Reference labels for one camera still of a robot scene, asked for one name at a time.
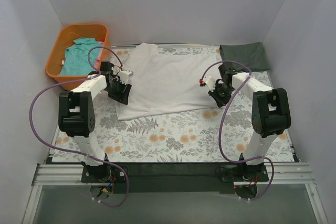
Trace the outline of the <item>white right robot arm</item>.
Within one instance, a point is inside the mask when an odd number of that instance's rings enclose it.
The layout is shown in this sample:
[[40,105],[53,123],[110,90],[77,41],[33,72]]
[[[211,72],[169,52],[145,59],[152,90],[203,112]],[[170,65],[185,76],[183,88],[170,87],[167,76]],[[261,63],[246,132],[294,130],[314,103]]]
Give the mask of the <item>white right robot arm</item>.
[[240,69],[233,68],[235,61],[225,60],[216,63],[219,79],[200,78],[200,86],[208,88],[219,108],[227,113],[234,97],[242,92],[252,102],[251,124],[253,134],[246,149],[237,161],[224,157],[229,162],[218,168],[223,182],[247,182],[249,186],[260,181],[267,181],[265,168],[266,154],[273,141],[291,126],[291,115],[287,92],[283,88],[272,88],[252,77],[252,71],[240,64]]

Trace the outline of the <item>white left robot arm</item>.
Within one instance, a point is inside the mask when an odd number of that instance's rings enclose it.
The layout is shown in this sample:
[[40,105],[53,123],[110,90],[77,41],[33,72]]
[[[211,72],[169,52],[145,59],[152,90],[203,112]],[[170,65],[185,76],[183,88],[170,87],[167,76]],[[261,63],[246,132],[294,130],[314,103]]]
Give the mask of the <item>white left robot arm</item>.
[[111,178],[112,168],[106,163],[107,155],[94,134],[96,117],[93,100],[101,91],[106,91],[109,98],[127,105],[132,76],[131,70],[103,62],[100,71],[91,72],[78,87],[59,95],[58,126],[84,153],[82,165],[88,175],[100,182]]

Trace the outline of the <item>white t shirt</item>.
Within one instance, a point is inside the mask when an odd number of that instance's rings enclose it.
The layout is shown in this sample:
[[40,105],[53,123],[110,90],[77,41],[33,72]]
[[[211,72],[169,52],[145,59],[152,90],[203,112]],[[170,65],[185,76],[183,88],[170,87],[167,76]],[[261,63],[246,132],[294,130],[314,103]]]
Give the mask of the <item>white t shirt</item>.
[[133,71],[133,77],[128,105],[116,104],[118,120],[215,107],[208,88],[200,87],[199,79],[203,74],[220,78],[216,67],[207,69],[218,61],[220,56],[215,52],[166,55],[157,45],[142,43],[123,65]]

